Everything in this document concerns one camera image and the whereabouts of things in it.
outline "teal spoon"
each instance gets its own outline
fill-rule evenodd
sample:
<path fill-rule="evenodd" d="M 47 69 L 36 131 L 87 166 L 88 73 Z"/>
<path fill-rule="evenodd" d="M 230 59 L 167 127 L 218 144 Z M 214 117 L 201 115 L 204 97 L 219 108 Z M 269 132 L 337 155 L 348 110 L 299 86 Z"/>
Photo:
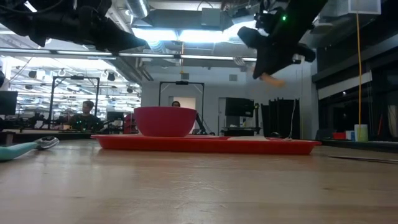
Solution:
<path fill-rule="evenodd" d="M 10 161 L 37 147 L 37 143 L 28 142 L 9 147 L 0 147 L 0 162 Z"/>

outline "table surface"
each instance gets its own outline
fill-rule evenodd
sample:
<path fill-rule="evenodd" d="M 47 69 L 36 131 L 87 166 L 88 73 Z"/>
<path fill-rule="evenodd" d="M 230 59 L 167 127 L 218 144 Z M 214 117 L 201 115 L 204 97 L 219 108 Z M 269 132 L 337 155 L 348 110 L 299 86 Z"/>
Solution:
<path fill-rule="evenodd" d="M 0 163 L 2 224 L 398 223 L 398 166 L 310 156 L 104 151 L 64 141 Z"/>

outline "man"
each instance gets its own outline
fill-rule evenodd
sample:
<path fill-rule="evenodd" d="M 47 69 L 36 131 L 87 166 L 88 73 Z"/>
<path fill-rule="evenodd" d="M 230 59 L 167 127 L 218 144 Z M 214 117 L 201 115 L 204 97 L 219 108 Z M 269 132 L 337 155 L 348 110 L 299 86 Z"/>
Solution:
<path fill-rule="evenodd" d="M 72 127 L 72 129 L 76 129 L 79 131 L 98 131 L 103 125 L 99 118 L 90 114 L 90 111 L 93 109 L 94 103 L 90 100 L 83 102 L 82 114 L 76 114 L 70 118 L 68 125 Z"/>

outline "white wall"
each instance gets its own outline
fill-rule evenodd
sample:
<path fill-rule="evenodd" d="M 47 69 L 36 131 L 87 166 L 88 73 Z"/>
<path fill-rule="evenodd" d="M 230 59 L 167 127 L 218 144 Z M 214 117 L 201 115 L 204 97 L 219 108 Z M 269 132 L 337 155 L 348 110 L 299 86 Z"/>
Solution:
<path fill-rule="evenodd" d="M 184 70 L 191 71 L 190 82 L 205 82 L 205 105 L 204 119 L 213 132 L 217 132 L 218 127 L 218 98 L 237 97 L 253 99 L 256 103 L 268 105 L 269 100 L 284 98 L 292 100 L 301 98 L 300 115 L 302 120 L 302 137 L 304 139 L 315 139 L 318 129 L 318 96 L 315 85 L 312 83 L 311 76 L 317 72 L 316 62 L 313 64 L 303 63 L 301 65 L 291 65 L 278 73 L 274 77 L 286 81 L 286 86 L 276 88 L 267 85 L 259 80 L 253 80 L 252 74 L 242 74 L 237 68 L 196 68 Z M 220 79 L 226 78 L 230 73 L 238 74 L 239 82 L 233 85 L 231 82 L 220 82 Z M 142 84 L 142 106 L 157 106 L 159 102 L 159 80 L 177 81 L 179 74 L 155 74 L 156 81 Z M 169 103 L 169 97 L 195 97 L 197 99 L 196 108 L 201 113 L 201 93 L 193 86 L 169 85 L 163 92 L 160 99 L 160 105 L 166 106 Z M 261 111 L 259 112 L 259 122 L 262 123 Z M 248 120 L 248 126 L 254 126 L 254 118 Z"/>

